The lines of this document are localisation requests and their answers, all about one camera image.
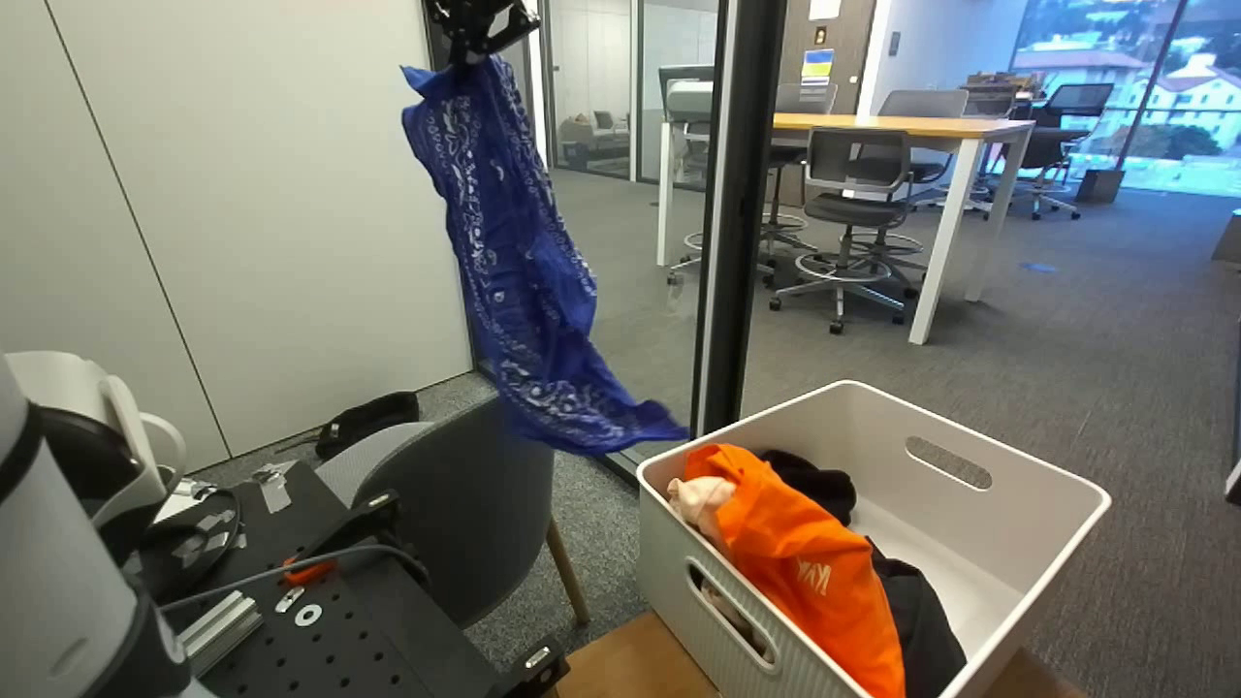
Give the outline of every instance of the black chair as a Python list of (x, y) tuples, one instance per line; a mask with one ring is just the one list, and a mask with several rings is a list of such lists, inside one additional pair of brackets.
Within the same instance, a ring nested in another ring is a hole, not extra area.
[(1039, 93), (1039, 77), (1029, 72), (968, 72), (965, 117), (1009, 117), (1016, 106), (1029, 106)]
[(318, 466), (340, 504), (395, 491), (399, 534), (425, 561), (425, 592), (461, 628), (491, 612), (544, 541), (572, 620), (589, 623), (576, 572), (549, 519), (549, 447), (524, 437), (486, 377), (461, 377), (429, 424), (399, 424)]
[(1029, 195), (1033, 195), (1033, 221), (1044, 218), (1044, 208), (1064, 208), (1070, 221), (1082, 218), (1079, 204), (1067, 199), (1053, 199), (1053, 185), (1070, 172), (1070, 142), (1089, 134), (1082, 128), (1067, 128), (1067, 117), (1100, 117), (1114, 97), (1110, 80), (1067, 80), (1060, 85), (1044, 106), (1016, 108), (1016, 119), (1036, 119), (1033, 142), (1018, 157), (1018, 172), (1033, 172)]
[[(881, 117), (965, 117), (968, 93), (965, 89), (890, 89), (881, 106)], [(955, 150), (941, 146), (914, 146), (907, 163), (907, 191), (929, 185), (946, 173)]]
[[(784, 85), (777, 89), (777, 114), (830, 114), (830, 85)], [(770, 133), (770, 150), (766, 150), (766, 173), (770, 173), (770, 199), (766, 199), (766, 221), (765, 238), (784, 238), (787, 229), (800, 229), (791, 221), (780, 221), (780, 182), (787, 168), (802, 168), (811, 150), (808, 133)]]
[(808, 218), (845, 226), (832, 252), (800, 252), (795, 271), (802, 284), (780, 285), (770, 309), (784, 298), (832, 291), (830, 332), (845, 331), (845, 293), (867, 298), (890, 309), (895, 322), (914, 298), (907, 271), (914, 266), (907, 248), (890, 248), (889, 231), (907, 221), (907, 163), (910, 146), (905, 133), (883, 128), (817, 128), (808, 155), (808, 185), (822, 191), (808, 203)]

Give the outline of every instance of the white wall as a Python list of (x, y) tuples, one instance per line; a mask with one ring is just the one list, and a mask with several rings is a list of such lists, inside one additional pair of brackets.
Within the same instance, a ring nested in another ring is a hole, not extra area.
[[(121, 377), (144, 377), (141, 400), (152, 394), (152, 380), (163, 393), (194, 380), (194, 351), (232, 452), (318, 428), (378, 393), (469, 369), (440, 203), (399, 133), (399, 108), (412, 99), (399, 61), (425, 64), (420, 5), (50, 8), (144, 238), (124, 218), (81, 97), (75, 124), (71, 97), (32, 99), (23, 133), (7, 108), (5, 142), (16, 142), (18, 157), (0, 157), (0, 266), (16, 266), (0, 279), (5, 345), (81, 345)], [(32, 41), (71, 85), (55, 36)], [(5, 58), (16, 72), (5, 89), (45, 89), (44, 72), (55, 70), (32, 72), (28, 61), (32, 54)], [(186, 345), (170, 327), (146, 331), (163, 298), (141, 240)], [(50, 298), (28, 293), (32, 279), (71, 315), (44, 309)]]
[(0, 85), (0, 351), (93, 357), (186, 429), (191, 466), (222, 461), (222, 429), (44, 0), (0, 5)]
[(1018, 19), (1025, 0), (881, 0), (857, 114), (876, 114), (890, 89), (959, 89), (976, 70), (1009, 70)]
[(554, 119), (628, 114), (628, 0), (549, 0)]

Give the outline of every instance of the office desk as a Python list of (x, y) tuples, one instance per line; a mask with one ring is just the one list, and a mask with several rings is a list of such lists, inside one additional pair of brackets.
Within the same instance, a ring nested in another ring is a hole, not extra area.
[[(1018, 157), (1029, 150), (1033, 138), (1033, 119), (968, 119), (968, 117), (811, 117), (811, 114), (777, 114), (770, 119), (777, 133), (815, 133), (815, 128), (901, 128), (907, 133), (914, 142), (938, 142), (938, 146), (955, 146), (955, 173), (946, 185), (946, 203), (938, 213), (938, 229), (934, 229), (934, 244), (929, 244), (929, 260), (927, 260), (927, 279), (917, 291), (917, 309), (914, 322), (907, 331), (910, 345), (927, 345), (929, 338), (929, 322), (934, 322), (934, 306), (938, 306), (938, 291), (946, 279), (946, 263), (950, 263), (950, 248), (955, 238), (961, 229), (961, 208), (968, 203), (973, 191), (973, 172), (981, 168), (981, 155), (987, 142), (1009, 142), (1009, 157), (1003, 157), (1003, 178), (995, 185), (991, 199), (991, 218), (987, 218), (987, 238), (985, 244), (991, 244), (991, 238), (1001, 238), (1003, 218), (1009, 218), (1009, 203), (1012, 203), (1012, 185), (1016, 185), (1016, 172)], [(658, 240), (656, 240), (656, 260), (667, 260), (667, 204), (669, 199), (669, 182), (658, 178)], [(981, 260), (968, 263), (968, 298), (981, 298), (985, 285), (985, 252)]]
[[(228, 580), (287, 557), (329, 528), (345, 506), (305, 468), (287, 468), (292, 504), (266, 512), (254, 483), (232, 490), (243, 522), (243, 550), (205, 580)], [(393, 557), (340, 561), (332, 578), (310, 587), (292, 612), (276, 612), (276, 580), (243, 587), (261, 605), (261, 633), (226, 655), (203, 681), (213, 695), (425, 695), (490, 698), (500, 685), (491, 663)], [(302, 605), (323, 605), (323, 620), (296, 628)]]

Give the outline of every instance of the glass door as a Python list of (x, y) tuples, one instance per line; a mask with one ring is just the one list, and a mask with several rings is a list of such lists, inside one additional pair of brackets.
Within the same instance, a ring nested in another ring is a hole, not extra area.
[(549, 168), (628, 178), (633, 0), (549, 0)]

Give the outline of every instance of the glass partition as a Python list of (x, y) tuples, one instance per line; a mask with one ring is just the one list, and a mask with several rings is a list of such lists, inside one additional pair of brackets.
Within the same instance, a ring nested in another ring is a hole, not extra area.
[(713, 64), (718, 0), (645, 0), (638, 32), (638, 178), (658, 178), (658, 70)]
[(1110, 172), (1129, 142), (1123, 185), (1241, 195), (1241, 5), (1186, 0), (1179, 26), (1173, 14), (1179, 0), (1033, 0), (1012, 70), (1036, 72), (1044, 97), (1079, 80), (1114, 85), (1100, 117), (1067, 119), (1089, 133), (1074, 172)]
[(628, 178), (633, 5), (549, 0), (549, 168)]

